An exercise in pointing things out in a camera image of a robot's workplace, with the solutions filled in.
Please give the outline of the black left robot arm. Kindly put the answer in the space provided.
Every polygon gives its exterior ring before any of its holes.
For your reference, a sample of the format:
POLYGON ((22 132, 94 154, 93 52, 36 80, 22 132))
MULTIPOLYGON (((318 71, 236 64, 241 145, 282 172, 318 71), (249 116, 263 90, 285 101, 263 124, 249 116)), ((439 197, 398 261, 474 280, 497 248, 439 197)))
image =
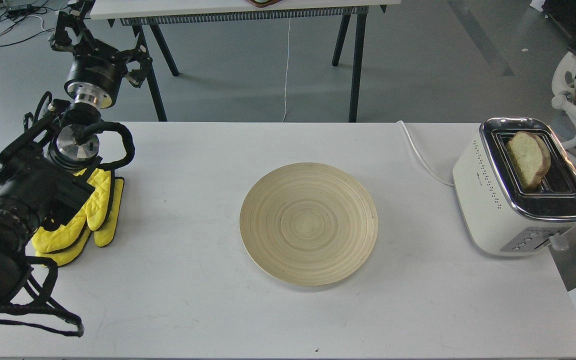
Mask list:
POLYGON ((82 337, 82 319, 51 296, 57 262, 27 255, 26 246, 37 231, 55 231, 75 218, 93 198, 94 171, 132 162, 130 130, 103 121, 100 110, 115 104, 123 79, 141 87, 153 63, 142 38, 128 50, 94 38, 84 23, 93 6, 93 0, 71 0, 58 12, 50 37, 54 51, 73 55, 64 85, 70 100, 46 92, 40 101, 46 110, 39 105, 35 114, 26 114, 23 133, 0 153, 0 314, 55 316, 76 330, 33 326, 65 337, 82 337))

